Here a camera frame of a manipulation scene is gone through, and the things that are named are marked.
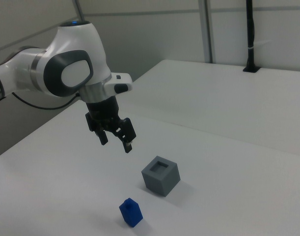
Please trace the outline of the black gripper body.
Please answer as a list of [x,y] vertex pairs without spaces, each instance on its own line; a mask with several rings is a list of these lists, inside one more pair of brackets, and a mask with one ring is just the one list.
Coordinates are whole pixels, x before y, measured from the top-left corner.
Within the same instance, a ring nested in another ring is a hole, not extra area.
[[85,115],[89,130],[117,130],[120,124],[119,106],[115,96],[96,103],[86,103]]

